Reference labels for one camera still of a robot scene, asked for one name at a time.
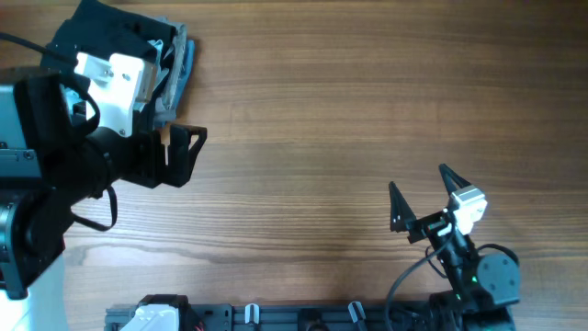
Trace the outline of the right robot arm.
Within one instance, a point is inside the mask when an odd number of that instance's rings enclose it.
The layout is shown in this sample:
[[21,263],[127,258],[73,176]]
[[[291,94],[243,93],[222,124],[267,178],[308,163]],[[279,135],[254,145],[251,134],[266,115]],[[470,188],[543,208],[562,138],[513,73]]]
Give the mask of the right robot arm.
[[[522,281],[518,255],[503,245],[473,243],[470,233],[486,212],[486,195],[448,165],[441,164],[438,169],[447,191],[447,205],[422,218],[416,217],[397,185],[389,183],[390,229],[407,233],[411,244],[428,240],[433,251],[392,283],[384,302],[385,329],[514,330],[510,307],[520,302]],[[433,259],[441,264],[435,272],[449,282],[451,289],[431,294],[417,311],[395,301],[402,283]]]

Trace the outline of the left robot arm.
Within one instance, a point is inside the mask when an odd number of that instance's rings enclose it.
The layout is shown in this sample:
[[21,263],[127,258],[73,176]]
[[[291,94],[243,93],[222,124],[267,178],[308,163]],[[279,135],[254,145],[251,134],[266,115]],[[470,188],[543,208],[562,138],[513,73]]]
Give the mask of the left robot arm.
[[1,73],[1,326],[63,330],[64,236],[74,224],[104,225],[74,213],[88,198],[117,204],[118,180],[155,188],[191,178],[207,130],[174,125],[128,137],[101,125],[101,108],[76,74],[49,68]]

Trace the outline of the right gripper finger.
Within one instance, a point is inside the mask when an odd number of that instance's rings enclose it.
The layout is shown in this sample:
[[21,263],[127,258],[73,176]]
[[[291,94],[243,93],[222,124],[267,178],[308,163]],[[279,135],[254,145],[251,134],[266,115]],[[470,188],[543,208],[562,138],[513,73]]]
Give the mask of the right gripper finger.
[[416,216],[396,184],[389,183],[390,191],[390,229],[393,232],[409,232],[413,228]]
[[448,195],[471,186],[471,183],[468,180],[458,175],[447,164],[440,164],[438,169]]

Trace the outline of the black t-shirt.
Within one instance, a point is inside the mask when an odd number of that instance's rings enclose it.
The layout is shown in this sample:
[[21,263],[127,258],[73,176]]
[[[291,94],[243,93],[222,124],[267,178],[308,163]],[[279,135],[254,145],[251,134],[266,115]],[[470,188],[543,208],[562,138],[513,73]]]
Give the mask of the black t-shirt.
[[[67,58],[85,52],[107,60],[113,53],[141,58],[153,63],[156,51],[149,40],[164,42],[164,57],[170,47],[175,28],[153,18],[107,6],[97,0],[83,0],[71,18],[55,32],[47,48]],[[172,66],[171,58],[163,58],[162,67]]]

